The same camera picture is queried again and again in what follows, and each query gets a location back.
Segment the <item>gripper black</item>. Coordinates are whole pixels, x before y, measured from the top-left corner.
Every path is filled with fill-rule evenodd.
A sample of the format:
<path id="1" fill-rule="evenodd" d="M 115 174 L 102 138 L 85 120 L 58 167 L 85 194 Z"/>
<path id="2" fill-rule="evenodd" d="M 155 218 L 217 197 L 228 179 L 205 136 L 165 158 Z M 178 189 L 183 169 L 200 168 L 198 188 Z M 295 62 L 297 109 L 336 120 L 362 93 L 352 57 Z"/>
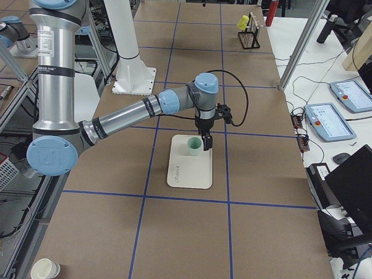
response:
<path id="1" fill-rule="evenodd" d="M 210 135 L 210 130 L 214 126 L 214 119 L 201 119 L 200 117 L 196 117 L 194 123 L 198 129 L 198 134 L 202 136 L 203 150 L 208 151 L 212 148 L 212 136 Z"/>

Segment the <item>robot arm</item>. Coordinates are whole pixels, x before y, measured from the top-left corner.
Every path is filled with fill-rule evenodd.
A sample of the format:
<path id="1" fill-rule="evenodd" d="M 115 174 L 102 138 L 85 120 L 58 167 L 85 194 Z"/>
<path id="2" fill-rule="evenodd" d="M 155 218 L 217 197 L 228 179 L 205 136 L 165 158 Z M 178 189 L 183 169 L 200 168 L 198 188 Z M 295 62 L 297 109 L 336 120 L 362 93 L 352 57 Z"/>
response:
<path id="1" fill-rule="evenodd" d="M 156 69 L 140 58 L 128 1 L 106 1 L 105 8 L 118 52 L 115 93 L 142 95 L 125 108 L 90 121 L 74 118 L 75 35 L 89 17 L 87 1 L 30 1 L 37 25 L 39 117 L 26 153 L 29 165 L 46 176 L 69 172 L 79 156 L 98 141 L 161 114 L 194 109 L 204 150 L 213 144 L 218 78 L 201 73 L 194 81 L 158 94 L 152 92 Z"/>

